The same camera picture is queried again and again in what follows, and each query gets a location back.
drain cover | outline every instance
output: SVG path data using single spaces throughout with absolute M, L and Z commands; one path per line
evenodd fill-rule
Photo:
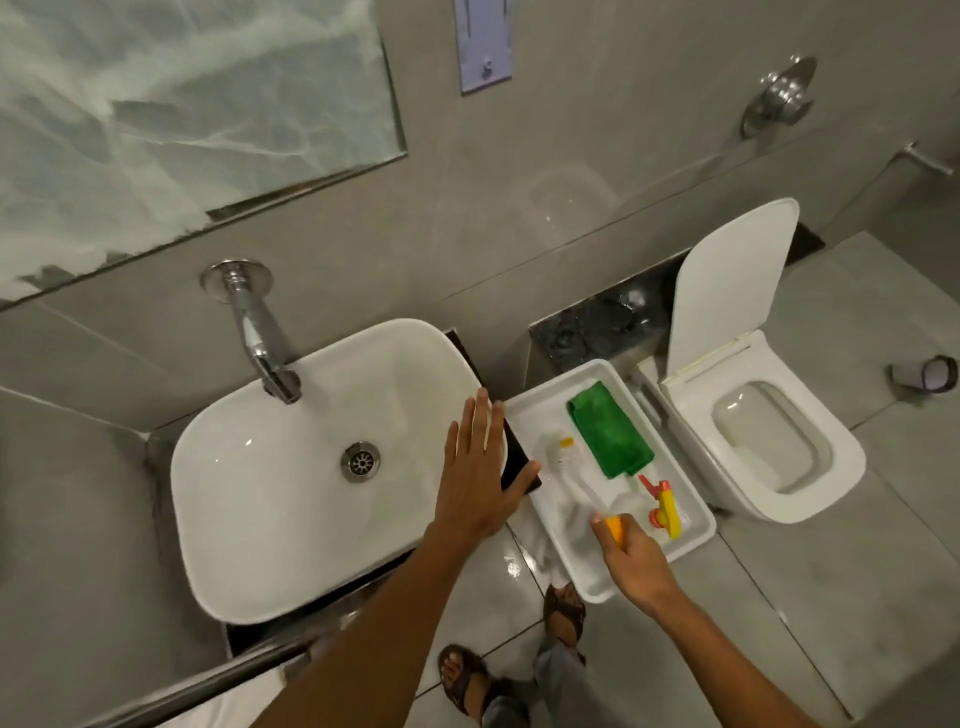
M 362 483 L 376 475 L 380 450 L 373 443 L 353 443 L 340 458 L 340 472 L 351 483 Z

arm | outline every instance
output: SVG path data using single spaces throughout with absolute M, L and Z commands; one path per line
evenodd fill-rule
M 510 489 L 501 491 L 502 432 L 502 402 L 489 417 L 485 390 L 477 392 L 476 406 L 473 398 L 467 400 L 462 422 L 447 432 L 437 509 L 422 543 L 252 728 L 402 727 L 460 570 L 517 509 L 539 469 L 528 463 Z
M 673 640 L 724 728 L 817 728 L 684 594 L 660 546 L 633 516 L 621 519 L 623 550 L 603 520 L 593 523 L 613 581 Z

sandal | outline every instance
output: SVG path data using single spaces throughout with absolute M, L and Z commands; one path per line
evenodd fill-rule
M 460 674 L 457 675 L 457 679 L 453 681 L 453 685 L 448 688 L 443 683 L 444 660 L 454 653 L 460 655 L 460 661 L 463 667 Z M 475 674 L 479 673 L 490 677 L 490 670 L 487 668 L 487 663 L 485 663 L 483 658 L 476 652 L 467 649 L 461 644 L 448 644 L 440 651 L 440 654 L 437 655 L 437 671 L 441 675 L 441 687 L 444 689 L 446 696 L 450 698 L 450 702 L 457 706 L 458 711 L 465 716 L 469 716 L 466 704 L 467 686 L 470 684 L 470 678 Z M 493 702 L 493 699 L 501 695 L 516 697 L 513 683 L 506 678 L 491 680 L 487 694 L 484 695 L 483 698 L 483 705 L 480 707 L 481 718 L 483 718 L 483 713 L 487 711 L 487 706 Z
M 584 620 L 587 618 L 587 605 L 581 604 L 577 606 L 576 604 L 571 604 L 568 601 L 563 601 L 560 599 L 560 596 L 557 594 L 557 590 L 554 589 L 554 586 L 551 584 L 547 588 L 546 594 L 543 596 L 543 623 L 547 624 L 550 619 L 550 615 L 554 612 L 559 612 L 564 617 L 569 619 L 570 623 L 573 624 L 573 631 L 577 635 L 577 642 L 580 641 L 581 636 L 584 634 Z M 577 657 L 580 658 L 580 662 L 584 665 L 587 664 L 587 658 L 584 657 L 579 651 L 577 651 Z

white plastic tray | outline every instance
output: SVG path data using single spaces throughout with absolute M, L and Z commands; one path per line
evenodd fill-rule
M 679 539 L 671 541 L 663 529 L 650 524 L 648 514 L 657 507 L 657 501 L 636 476 L 620 475 L 608 480 L 603 475 L 567 413 L 566 403 L 597 381 L 607 386 L 613 399 L 654 452 L 653 462 L 640 472 L 655 485 L 661 480 L 670 481 L 683 524 Z M 572 478 L 580 478 L 581 483 L 591 488 L 612 513 L 632 514 L 636 522 L 657 540 L 669 561 L 696 548 L 716 532 L 713 514 L 607 361 L 594 359 L 517 395 L 507 402 L 507 419 L 527 455 L 543 464 L 540 471 L 543 485 L 530 495 L 530 499 L 584 601 L 606 601 L 616 593 L 616 586 L 590 530 L 589 519 L 596 508 Z M 559 439 L 565 435 L 577 440 L 580 456 L 575 467 L 561 469 L 556 453 Z

metal rod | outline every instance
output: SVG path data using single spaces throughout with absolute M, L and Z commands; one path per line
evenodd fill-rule
M 930 172 L 938 174 L 942 177 L 953 176 L 953 167 L 918 151 L 917 142 L 915 141 L 911 141 L 909 144 L 903 147 L 903 149 L 901 149 L 899 152 L 899 156 L 906 157 L 916 163 L 918 166 L 921 166 L 923 169 L 929 170 Z

